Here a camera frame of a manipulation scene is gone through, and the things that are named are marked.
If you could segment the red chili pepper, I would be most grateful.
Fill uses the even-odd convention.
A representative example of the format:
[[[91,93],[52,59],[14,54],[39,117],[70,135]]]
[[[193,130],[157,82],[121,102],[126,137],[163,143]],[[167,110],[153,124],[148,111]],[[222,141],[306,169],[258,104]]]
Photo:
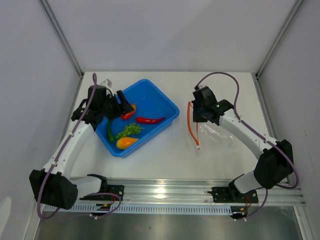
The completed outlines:
[[[136,117],[135,118],[135,121],[137,123],[140,123],[140,124],[158,124],[160,122],[162,122],[163,120],[165,120],[166,118],[165,117],[161,117],[161,118],[145,118],[145,117]]]

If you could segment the green grape bunch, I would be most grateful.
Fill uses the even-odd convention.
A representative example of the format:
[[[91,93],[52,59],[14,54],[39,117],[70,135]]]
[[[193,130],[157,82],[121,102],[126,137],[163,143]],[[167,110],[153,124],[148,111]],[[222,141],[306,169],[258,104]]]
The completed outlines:
[[[139,135],[142,132],[142,129],[143,128],[139,124],[133,122],[133,123],[130,123],[129,125],[126,125],[122,131],[117,133],[115,138],[118,140],[124,137]]]

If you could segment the clear zip top bag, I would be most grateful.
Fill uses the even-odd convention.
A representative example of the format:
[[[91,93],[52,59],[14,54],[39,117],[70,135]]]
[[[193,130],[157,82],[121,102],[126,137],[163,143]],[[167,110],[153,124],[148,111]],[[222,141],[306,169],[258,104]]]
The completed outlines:
[[[234,149],[240,141],[222,127],[211,122],[193,122],[194,104],[189,101],[186,107],[186,140],[198,151]]]

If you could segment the yellow orange mango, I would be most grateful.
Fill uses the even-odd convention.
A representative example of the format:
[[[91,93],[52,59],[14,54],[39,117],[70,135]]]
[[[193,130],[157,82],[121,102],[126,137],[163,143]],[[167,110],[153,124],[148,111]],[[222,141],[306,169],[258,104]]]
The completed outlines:
[[[116,147],[120,150],[125,150],[135,144],[139,139],[133,137],[122,137],[117,140]]]

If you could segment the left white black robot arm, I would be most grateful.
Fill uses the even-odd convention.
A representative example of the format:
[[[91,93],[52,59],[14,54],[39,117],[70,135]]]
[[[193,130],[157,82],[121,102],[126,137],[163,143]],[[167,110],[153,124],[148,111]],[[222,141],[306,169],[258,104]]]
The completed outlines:
[[[104,120],[114,120],[133,111],[124,93],[112,93],[106,86],[92,85],[71,116],[70,129],[56,152],[41,170],[29,175],[38,205],[69,210],[78,199],[93,195],[97,200],[108,196],[106,177],[88,174],[71,181],[71,173],[82,148]]]

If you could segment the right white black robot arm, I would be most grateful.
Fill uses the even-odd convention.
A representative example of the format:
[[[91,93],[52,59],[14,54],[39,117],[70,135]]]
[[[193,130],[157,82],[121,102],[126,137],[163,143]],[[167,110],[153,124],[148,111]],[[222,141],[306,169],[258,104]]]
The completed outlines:
[[[207,86],[195,87],[193,96],[193,122],[211,122],[229,131],[257,159],[254,170],[229,183],[228,196],[232,201],[241,201],[252,190],[272,189],[294,172],[292,145],[287,140],[278,141],[246,123],[236,114],[234,105],[226,99],[217,101]]]

